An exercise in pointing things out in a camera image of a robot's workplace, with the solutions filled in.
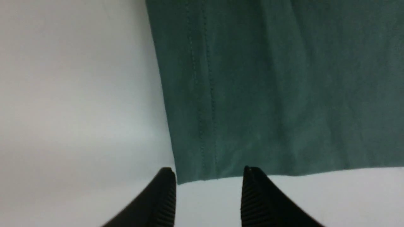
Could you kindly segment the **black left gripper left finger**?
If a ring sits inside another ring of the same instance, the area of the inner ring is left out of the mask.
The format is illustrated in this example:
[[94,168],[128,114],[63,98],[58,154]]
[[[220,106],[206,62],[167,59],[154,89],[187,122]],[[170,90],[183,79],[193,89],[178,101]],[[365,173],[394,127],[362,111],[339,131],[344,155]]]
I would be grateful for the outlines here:
[[104,227],[173,227],[176,213],[176,176],[161,168],[147,187]]

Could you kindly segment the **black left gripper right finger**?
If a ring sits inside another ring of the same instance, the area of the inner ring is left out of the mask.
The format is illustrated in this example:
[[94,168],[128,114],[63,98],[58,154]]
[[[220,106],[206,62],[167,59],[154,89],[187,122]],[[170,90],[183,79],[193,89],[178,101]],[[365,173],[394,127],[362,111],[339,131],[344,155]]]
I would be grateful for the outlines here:
[[245,166],[241,192],[243,227],[322,227],[258,167]]

